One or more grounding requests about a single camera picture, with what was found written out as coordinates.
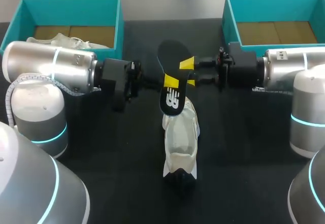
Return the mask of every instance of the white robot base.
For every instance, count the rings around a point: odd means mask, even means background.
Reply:
[[[288,210],[294,224],[325,223],[325,148],[292,181],[288,191]]]
[[[90,198],[81,179],[2,122],[0,176],[2,224],[87,224]]]
[[[14,126],[14,129],[15,129],[18,133],[20,133],[19,130],[18,130],[17,125]],[[49,155],[51,155],[54,159],[57,159],[57,158],[59,158],[60,156],[62,156],[62,155],[64,154],[64,152],[66,151],[66,149],[67,149],[67,147],[68,147],[68,145],[69,145],[69,144],[68,144],[68,136],[67,136],[67,132],[64,132],[64,133],[60,136],[60,138],[57,138],[57,139],[55,139],[55,140],[52,140],[51,142],[46,143],[47,145],[45,145],[45,144],[38,144],[38,143],[35,143],[35,142],[33,142],[33,143],[34,143],[35,145],[39,146],[39,147],[40,147],[41,149],[43,149],[45,152],[50,153],[50,152],[57,152],[57,150],[58,150],[59,148],[57,148],[56,145],[60,145],[61,142],[62,142],[62,140],[63,140],[63,141],[66,141],[66,142],[63,142],[63,146],[66,145],[66,146],[63,148],[63,150],[61,150],[59,153],[49,154]]]
[[[300,148],[294,146],[294,144],[292,144],[291,142],[290,142],[290,147],[295,153],[297,153],[303,157],[306,157],[306,158],[312,159],[314,157],[314,155],[316,154],[316,152],[311,152],[311,151],[308,151],[305,149],[300,149]]]

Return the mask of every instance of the black surface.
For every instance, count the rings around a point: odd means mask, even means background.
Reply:
[[[124,59],[150,62],[165,39],[181,41],[193,55],[213,56],[221,45],[220,24],[219,19],[126,22]],[[4,98],[8,84],[0,78]],[[89,223],[291,223],[287,192],[307,162],[289,147],[291,97],[219,93],[213,85],[196,92],[198,181],[187,198],[163,181],[157,92],[141,91],[123,114],[112,112],[100,93],[79,101],[67,97],[70,148],[61,162],[89,190]]]

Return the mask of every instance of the new balance logo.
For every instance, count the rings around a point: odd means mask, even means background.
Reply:
[[[179,97],[179,92],[176,92],[172,88],[167,88],[167,91],[169,92],[166,96],[166,104],[169,107],[173,107],[174,109],[178,108],[178,97]]]

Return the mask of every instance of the teal box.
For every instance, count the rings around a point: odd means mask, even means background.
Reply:
[[[242,45],[238,22],[309,21],[317,44]],[[325,46],[325,0],[225,0],[222,31],[225,43],[240,42],[243,50],[262,56],[268,49]]]
[[[122,59],[124,21],[120,0],[21,0],[0,46],[26,41],[36,26],[114,26],[114,48],[90,49],[99,60]]]

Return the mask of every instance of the white sneaker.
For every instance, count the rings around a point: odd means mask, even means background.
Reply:
[[[61,33],[58,33],[53,39],[51,40],[37,40],[33,37],[29,37],[27,42],[31,43],[38,43],[38,44],[45,44],[45,45],[52,45],[52,46],[59,46],[68,49],[108,49],[105,45],[98,45],[94,43],[90,43],[89,41],[84,42],[79,38],[69,38]]]
[[[181,171],[182,175],[187,173],[196,179],[200,127],[192,102],[186,98],[184,109],[178,116],[164,115],[162,127],[165,129],[166,152],[163,177]]]

